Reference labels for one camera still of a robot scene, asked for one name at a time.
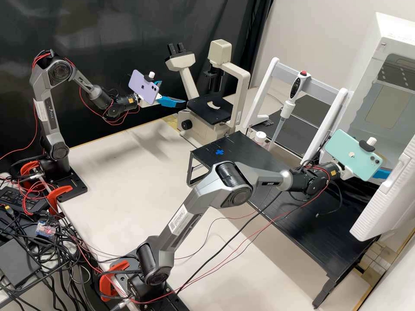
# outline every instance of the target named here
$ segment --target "red clamp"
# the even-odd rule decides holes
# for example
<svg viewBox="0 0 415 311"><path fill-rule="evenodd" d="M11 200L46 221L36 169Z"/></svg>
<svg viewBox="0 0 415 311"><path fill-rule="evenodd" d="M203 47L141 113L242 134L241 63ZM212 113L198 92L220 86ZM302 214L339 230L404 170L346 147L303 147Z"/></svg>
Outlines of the red clamp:
<svg viewBox="0 0 415 311"><path fill-rule="evenodd" d="M112 266L108 271L116 271L116 270L125 270L130 266L128 261L123 260L122 262ZM116 296L118 293L112 286L111 282L109 281L114 274L109 273L101 277L99 280L99 291L107 296ZM104 302L110 301L109 298L101 297L101 300Z"/></svg>
<svg viewBox="0 0 415 311"><path fill-rule="evenodd" d="M51 207L49 207L49 213L51 215L57 214L57 197L61 194L67 193L69 191L72 191L72 186L62 186L59 188L56 188L55 190L51 191L48 194L48 201Z"/></svg>
<svg viewBox="0 0 415 311"><path fill-rule="evenodd" d="M22 175L22 176L26 175L26 174L30 173L30 170L32 170L36 167L39 167L39 161L38 160L27 162L21 167L20 175ZM31 186L32 186L32 182L30 182L30 181L23 182L23 187L25 187L26 189L29 189Z"/></svg>

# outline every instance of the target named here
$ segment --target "black backdrop curtain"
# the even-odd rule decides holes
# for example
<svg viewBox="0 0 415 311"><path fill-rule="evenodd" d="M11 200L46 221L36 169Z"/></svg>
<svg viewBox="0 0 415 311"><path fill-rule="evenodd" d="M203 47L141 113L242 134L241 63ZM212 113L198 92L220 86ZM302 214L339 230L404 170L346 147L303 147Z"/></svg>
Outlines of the black backdrop curtain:
<svg viewBox="0 0 415 311"><path fill-rule="evenodd" d="M208 82L211 40L232 43L232 61L252 72L271 0L3 0L0 25L0 157L22 148L35 132L31 63L42 49L67 56L94 84L130 93L128 74L150 70L162 80L160 93L185 99L178 73L168 71L167 43L183 42L196 55L191 67L198 90ZM236 82L224 81L231 94ZM177 112L159 105L127 116L119 127L107 125L81 103L75 83L52 90L62 135L75 146ZM38 138L22 152L0 161L10 163L40 153Z"/></svg>

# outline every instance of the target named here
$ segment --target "microscope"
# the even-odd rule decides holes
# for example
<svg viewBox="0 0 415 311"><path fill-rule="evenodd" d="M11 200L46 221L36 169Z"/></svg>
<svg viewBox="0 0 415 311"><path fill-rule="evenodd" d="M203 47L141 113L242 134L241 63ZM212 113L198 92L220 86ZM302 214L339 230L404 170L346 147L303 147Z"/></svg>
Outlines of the microscope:
<svg viewBox="0 0 415 311"><path fill-rule="evenodd" d="M189 67L195 63L195 54L186 50L183 43L168 45L170 56L165 59L171 71L179 71L186 95L186 109L179 111L177 128L180 135L195 147L211 143L235 132L240 124L251 75L248 71L231 63L232 45L222 39L214 40L209 47L210 69L205 71L209 79L209 94L199 95ZM233 104L218 93L223 74L238 79Z"/></svg>

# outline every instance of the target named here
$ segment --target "purple smartphone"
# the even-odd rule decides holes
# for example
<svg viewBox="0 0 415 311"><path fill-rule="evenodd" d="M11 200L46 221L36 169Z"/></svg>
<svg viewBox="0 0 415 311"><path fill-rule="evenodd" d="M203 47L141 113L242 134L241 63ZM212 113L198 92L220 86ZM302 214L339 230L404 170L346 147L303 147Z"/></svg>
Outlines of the purple smartphone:
<svg viewBox="0 0 415 311"><path fill-rule="evenodd" d="M137 93L144 101L149 105L152 105L156 100L156 96L159 92L159 87L153 82L148 82L144 79L144 76L141 72L134 69L131 74L130 82L128 82L128 87Z"/></svg>

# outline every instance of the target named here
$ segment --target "black table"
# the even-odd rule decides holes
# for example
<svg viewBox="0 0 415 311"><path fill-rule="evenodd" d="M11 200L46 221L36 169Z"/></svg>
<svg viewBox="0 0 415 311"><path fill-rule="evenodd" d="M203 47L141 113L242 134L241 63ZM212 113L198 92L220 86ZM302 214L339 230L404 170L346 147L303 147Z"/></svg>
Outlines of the black table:
<svg viewBox="0 0 415 311"><path fill-rule="evenodd" d="M233 133L213 143L191 151L187 182L189 185L202 179L200 176L191 179L193 159L199 161L206 168L221 161L239 161L252 167L279 171L288 168L283 162L275 159L267 150L250 140L241 132ZM316 218L316 214L326 213L338 208L339 199L335 187L329 186L319 198L296 211L286 218L273 222L282 233L297 244L326 272L329 280L324 284L321 292L313 301L317 308L329 293L347 276L360 261L364 252L376 238L360 242L353 237L349 230L359 217L366 202L361 197L371 197L376 187L360 180L351 179L337 182L342 190L343 205L331 214ZM251 206L260 209L270 202L278 193L276 188L271 191L259 188L248 201ZM263 216L269 220L278 215L289 212L302 202L295 201L288 193L282 193L274 203L264 212Z"/></svg>

